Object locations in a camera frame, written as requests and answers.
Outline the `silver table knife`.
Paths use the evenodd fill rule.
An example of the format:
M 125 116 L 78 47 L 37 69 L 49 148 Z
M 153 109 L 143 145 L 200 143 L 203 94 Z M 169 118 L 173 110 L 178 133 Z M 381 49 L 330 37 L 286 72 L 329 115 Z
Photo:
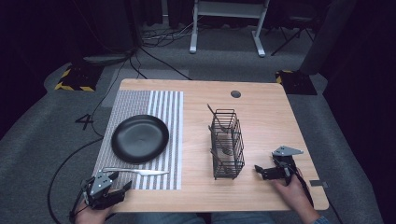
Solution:
M 145 169 L 131 169 L 131 168 L 117 168 L 117 167 L 105 167 L 100 170 L 103 173 L 109 172 L 129 172 L 129 173 L 136 173 L 142 176 L 149 176 L 149 175 L 166 175 L 168 171 L 158 171 L 158 170 L 145 170 Z

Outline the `black yellow striped stand base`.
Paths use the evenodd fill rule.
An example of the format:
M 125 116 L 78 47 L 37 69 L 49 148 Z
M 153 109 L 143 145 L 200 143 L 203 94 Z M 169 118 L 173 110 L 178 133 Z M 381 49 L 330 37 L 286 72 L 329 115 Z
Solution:
M 77 67 L 70 65 L 63 72 L 55 90 L 96 91 L 96 85 L 103 70 L 103 66 Z
M 300 71 L 279 70 L 275 73 L 276 82 L 286 94 L 317 95 L 317 91 L 309 76 Z

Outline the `grey striped woven placemat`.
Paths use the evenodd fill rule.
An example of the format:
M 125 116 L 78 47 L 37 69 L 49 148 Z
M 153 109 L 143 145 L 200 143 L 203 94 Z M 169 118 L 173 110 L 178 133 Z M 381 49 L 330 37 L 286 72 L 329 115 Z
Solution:
M 151 115 L 162 120 L 169 131 L 165 150 L 155 159 L 133 164 L 119 159 L 111 148 L 111 137 L 117 126 L 136 115 Z M 105 167 L 168 171 L 166 175 L 142 176 L 120 172 L 112 188 L 120 189 L 132 181 L 133 189 L 180 189 L 182 171 L 183 93 L 181 91 L 126 91 L 117 93 L 106 134 L 94 172 Z

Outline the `person's right hand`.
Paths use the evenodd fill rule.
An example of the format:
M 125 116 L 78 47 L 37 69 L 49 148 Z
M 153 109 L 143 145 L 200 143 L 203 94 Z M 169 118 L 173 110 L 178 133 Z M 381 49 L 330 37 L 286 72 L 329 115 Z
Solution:
M 313 209 L 297 175 L 291 177 L 291 181 L 287 186 L 283 185 L 278 179 L 271 180 L 270 183 L 278 191 L 284 202 L 298 215 L 307 215 Z

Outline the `black wire cutlery basket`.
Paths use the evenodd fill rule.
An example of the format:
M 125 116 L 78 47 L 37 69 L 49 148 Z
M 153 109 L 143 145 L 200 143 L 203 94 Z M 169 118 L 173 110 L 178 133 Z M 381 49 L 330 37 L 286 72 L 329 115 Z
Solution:
M 243 135 L 240 121 L 233 109 L 211 110 L 211 134 L 213 176 L 218 178 L 238 177 L 245 166 Z

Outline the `black tripod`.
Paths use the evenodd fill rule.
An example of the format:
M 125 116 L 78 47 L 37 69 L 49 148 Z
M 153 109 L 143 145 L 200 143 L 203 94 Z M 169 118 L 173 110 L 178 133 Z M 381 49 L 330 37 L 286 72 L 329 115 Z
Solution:
M 311 41 L 314 41 L 313 35 L 310 33 L 315 26 L 315 18 L 312 16 L 292 16 L 287 15 L 284 16 L 278 23 L 275 25 L 275 28 L 278 28 L 285 42 L 277 47 L 272 53 L 272 56 L 275 56 L 278 52 L 280 52 L 284 47 L 286 47 L 293 39 L 299 38 L 301 33 L 306 32 L 307 36 Z M 285 29 L 293 31 L 292 35 L 286 35 Z

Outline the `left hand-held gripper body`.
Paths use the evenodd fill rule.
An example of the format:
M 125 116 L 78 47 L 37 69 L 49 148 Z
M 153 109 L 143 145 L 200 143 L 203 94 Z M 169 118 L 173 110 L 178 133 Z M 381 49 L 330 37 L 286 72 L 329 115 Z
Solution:
M 110 192 L 113 181 L 103 172 L 81 182 L 82 195 L 91 209 L 104 210 L 124 200 L 125 192 L 121 189 Z

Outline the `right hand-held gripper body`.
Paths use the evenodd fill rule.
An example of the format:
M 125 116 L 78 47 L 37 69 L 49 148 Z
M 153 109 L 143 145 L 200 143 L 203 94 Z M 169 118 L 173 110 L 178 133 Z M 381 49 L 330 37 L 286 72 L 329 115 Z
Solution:
M 276 167 L 281 170 L 287 185 L 290 183 L 292 176 L 298 173 L 293 155 L 303 153 L 300 149 L 286 146 L 281 146 L 272 152 L 273 161 Z

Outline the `black round plate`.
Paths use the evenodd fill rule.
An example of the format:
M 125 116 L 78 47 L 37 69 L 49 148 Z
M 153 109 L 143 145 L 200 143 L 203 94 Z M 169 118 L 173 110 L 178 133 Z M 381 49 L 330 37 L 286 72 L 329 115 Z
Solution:
M 151 115 L 136 115 L 121 122 L 111 137 L 114 154 L 133 164 L 158 157 L 169 141 L 165 123 Z

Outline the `grey padded stand column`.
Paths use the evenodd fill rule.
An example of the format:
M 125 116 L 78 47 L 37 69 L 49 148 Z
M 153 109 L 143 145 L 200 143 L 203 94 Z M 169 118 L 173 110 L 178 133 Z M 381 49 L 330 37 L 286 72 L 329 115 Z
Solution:
M 317 36 L 299 68 L 304 76 L 315 75 L 325 63 L 358 0 L 332 0 Z

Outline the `grey tape strip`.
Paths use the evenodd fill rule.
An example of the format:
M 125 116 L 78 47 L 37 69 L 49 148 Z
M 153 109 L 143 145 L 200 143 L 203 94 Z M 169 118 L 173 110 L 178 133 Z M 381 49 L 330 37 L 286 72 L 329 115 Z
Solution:
M 326 181 L 321 180 L 309 180 L 311 187 L 323 187 L 324 189 L 328 188 L 329 185 Z

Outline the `silver spoon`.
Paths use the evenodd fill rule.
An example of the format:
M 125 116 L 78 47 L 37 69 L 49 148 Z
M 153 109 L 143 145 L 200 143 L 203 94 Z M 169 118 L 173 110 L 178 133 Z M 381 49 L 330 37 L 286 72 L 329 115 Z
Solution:
M 209 126 L 208 129 L 211 132 L 212 148 L 220 150 L 225 155 L 232 156 L 233 139 L 231 137 L 231 132 L 225 133 L 213 126 Z
M 210 150 L 213 159 L 213 174 L 214 177 L 230 177 L 233 176 L 233 165 L 229 161 L 222 161 L 217 152 Z

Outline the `person's left hand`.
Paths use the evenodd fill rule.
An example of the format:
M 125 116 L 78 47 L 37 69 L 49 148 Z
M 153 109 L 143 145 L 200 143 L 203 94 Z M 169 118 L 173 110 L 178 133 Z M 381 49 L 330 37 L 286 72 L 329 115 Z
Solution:
M 105 224 L 106 218 L 112 211 L 111 207 L 104 210 L 91 209 L 84 201 L 78 205 L 75 214 L 75 224 Z

